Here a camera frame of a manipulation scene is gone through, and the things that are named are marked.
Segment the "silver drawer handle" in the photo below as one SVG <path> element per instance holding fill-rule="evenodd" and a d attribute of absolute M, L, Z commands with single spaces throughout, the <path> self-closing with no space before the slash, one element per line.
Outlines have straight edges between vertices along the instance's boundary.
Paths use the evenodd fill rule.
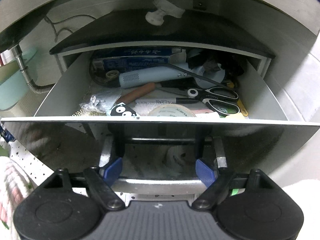
<path fill-rule="evenodd" d="M 196 175 L 192 141 L 141 141 L 125 144 L 123 169 L 112 185 L 122 193 L 146 195 L 201 194 L 206 186 Z"/>

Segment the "black glossy drawer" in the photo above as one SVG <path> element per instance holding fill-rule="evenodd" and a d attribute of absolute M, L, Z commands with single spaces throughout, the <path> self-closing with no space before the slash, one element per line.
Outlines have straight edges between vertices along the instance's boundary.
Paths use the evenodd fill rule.
<path fill-rule="evenodd" d="M 40 184 L 49 173 L 67 168 L 81 172 L 125 154 L 125 144 L 141 141 L 192 141 L 195 151 L 220 137 L 227 163 L 240 173 L 259 168 L 271 173 L 318 130 L 318 123 L 292 122 L 280 116 L 269 92 L 246 119 L 168 116 L 75 116 L 75 105 L 88 86 L 89 54 L 80 55 L 48 94 L 35 116 L 3 118 L 18 141 L 14 157 Z"/>

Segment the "black cartoon eyes sticker pack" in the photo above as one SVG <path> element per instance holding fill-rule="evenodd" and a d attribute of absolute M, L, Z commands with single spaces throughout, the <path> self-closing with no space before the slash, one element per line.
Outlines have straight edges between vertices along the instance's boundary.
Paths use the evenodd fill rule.
<path fill-rule="evenodd" d="M 137 116 L 137 113 L 131 107 L 121 102 L 111 109 L 110 116 Z"/>

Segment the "bag of metal screws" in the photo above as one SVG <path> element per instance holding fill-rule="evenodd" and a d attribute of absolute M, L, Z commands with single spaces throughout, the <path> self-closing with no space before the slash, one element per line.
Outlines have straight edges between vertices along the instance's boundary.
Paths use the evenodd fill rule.
<path fill-rule="evenodd" d="M 88 111 L 105 113 L 114 106 L 121 94 L 122 90 L 120 88 L 105 89 L 92 94 L 89 99 L 80 103 L 79 106 Z"/>

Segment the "clear tape roll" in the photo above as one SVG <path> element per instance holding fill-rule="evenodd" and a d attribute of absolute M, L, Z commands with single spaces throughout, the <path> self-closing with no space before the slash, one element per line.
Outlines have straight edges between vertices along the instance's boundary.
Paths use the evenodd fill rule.
<path fill-rule="evenodd" d="M 148 116 L 196 117 L 195 113 L 187 107 L 172 103 L 156 107 Z"/>

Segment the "black white marker pen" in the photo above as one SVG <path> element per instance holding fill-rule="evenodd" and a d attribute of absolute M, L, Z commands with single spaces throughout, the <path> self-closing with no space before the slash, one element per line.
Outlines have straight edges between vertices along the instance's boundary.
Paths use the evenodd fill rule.
<path fill-rule="evenodd" d="M 136 99 L 136 103 L 163 103 L 163 104 L 169 104 L 169 103 L 174 103 L 174 104 L 193 104 L 197 103 L 198 100 L 196 99 L 191 99 L 191 98 L 144 98 L 144 99 Z"/>

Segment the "light blue handheld device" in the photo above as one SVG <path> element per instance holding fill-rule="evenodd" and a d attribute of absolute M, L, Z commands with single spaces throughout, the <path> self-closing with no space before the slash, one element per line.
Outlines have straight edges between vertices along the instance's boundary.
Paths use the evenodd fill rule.
<path fill-rule="evenodd" d="M 142 86 L 150 82 L 162 82 L 190 77 L 189 74 L 170 67 L 151 67 L 121 73 L 119 84 L 121 88 Z"/>

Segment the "blue foil box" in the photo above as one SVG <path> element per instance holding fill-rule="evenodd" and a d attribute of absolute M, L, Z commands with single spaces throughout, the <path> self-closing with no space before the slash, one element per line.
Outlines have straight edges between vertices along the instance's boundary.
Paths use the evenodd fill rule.
<path fill-rule="evenodd" d="M 92 57 L 95 70 L 109 72 L 117 70 L 121 73 L 148 68 L 156 64 L 184 63 L 186 50 L 181 47 L 138 46 L 97 50 Z"/>

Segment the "mint green plastic basin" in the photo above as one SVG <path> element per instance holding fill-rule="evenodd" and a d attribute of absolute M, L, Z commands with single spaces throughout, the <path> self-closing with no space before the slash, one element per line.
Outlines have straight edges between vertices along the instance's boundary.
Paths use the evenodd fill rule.
<path fill-rule="evenodd" d="M 1 53 L 5 65 L 1 66 L 1 111 L 13 107 L 29 90 L 12 51 Z"/>

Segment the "steel edged black countertop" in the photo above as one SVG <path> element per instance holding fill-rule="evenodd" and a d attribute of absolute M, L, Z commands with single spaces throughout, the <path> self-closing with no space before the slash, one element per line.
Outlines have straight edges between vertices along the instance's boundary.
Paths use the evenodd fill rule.
<path fill-rule="evenodd" d="M 276 53 L 267 85 L 290 120 L 319 121 L 319 0 L 1 0 L 1 29 L 53 2 L 49 18 L 67 37 L 112 11 L 144 8 L 152 18 L 169 10 L 202 10 L 233 20 Z"/>

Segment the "white plastic knob under counter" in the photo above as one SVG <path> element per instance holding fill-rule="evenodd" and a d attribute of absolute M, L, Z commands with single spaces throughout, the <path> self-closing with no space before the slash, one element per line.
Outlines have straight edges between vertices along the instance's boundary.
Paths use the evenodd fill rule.
<path fill-rule="evenodd" d="M 185 12 L 184 9 L 174 5 L 168 0 L 153 0 L 153 5 L 157 10 L 147 12 L 145 19 L 148 23 L 155 26 L 161 26 L 164 23 L 165 16 L 181 18 Z"/>

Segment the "black handled scissors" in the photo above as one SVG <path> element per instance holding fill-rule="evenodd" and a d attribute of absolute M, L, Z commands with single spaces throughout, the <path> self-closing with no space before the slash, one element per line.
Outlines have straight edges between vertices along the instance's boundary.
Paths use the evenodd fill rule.
<path fill-rule="evenodd" d="M 201 102 L 208 109 L 218 113 L 219 116 L 227 117 L 240 113 L 240 108 L 237 104 L 239 95 L 229 89 L 217 86 L 208 89 L 189 88 L 187 90 L 180 90 L 178 88 L 166 87 L 158 87 L 158 89 L 184 96 L 183 98 L 176 98 L 177 103 L 192 104 Z"/>

